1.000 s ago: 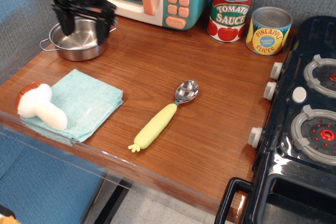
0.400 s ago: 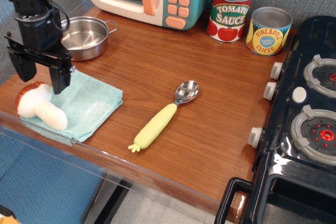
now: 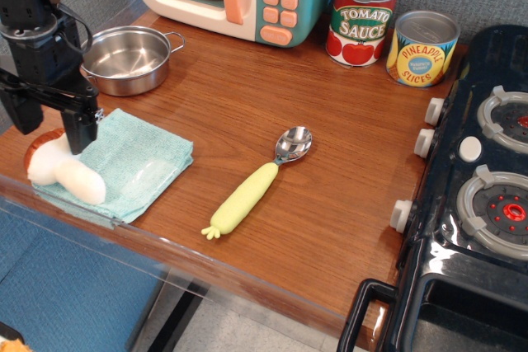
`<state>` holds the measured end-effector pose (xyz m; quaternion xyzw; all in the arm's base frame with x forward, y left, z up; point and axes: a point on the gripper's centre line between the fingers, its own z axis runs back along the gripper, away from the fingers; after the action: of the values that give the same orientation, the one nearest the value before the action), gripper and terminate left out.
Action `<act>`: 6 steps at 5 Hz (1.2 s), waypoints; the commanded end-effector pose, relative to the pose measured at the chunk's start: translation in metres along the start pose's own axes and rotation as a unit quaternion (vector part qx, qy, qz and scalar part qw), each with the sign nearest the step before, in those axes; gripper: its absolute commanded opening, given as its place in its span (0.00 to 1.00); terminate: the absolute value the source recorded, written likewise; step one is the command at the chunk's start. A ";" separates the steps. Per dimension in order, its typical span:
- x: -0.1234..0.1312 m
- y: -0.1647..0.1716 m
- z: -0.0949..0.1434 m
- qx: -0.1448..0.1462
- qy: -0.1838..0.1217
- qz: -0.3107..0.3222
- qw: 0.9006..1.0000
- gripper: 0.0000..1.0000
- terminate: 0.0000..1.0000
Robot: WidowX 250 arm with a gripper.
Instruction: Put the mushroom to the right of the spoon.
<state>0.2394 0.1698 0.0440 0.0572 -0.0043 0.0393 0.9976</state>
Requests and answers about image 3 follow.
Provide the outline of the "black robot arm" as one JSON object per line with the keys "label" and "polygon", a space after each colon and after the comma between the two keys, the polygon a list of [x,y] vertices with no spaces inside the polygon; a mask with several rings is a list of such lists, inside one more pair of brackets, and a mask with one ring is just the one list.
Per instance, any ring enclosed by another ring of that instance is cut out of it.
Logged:
{"label": "black robot arm", "polygon": [[1,102],[23,134],[60,112],[69,147],[81,153],[97,138],[98,90],[80,72],[92,36],[79,39],[82,18],[62,0],[1,0],[1,36],[11,54],[1,68]]}

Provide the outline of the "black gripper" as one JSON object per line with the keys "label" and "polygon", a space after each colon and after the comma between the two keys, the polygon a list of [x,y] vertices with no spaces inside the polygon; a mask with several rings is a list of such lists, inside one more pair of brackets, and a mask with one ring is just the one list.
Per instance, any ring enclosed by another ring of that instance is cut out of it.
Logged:
{"label": "black gripper", "polygon": [[11,56],[1,66],[1,102],[24,135],[42,123],[44,106],[61,114],[71,153],[80,154],[97,139],[101,110],[98,90],[81,74],[83,55],[92,46],[92,33],[80,42],[72,13],[50,13],[37,21],[9,19],[1,37]]}

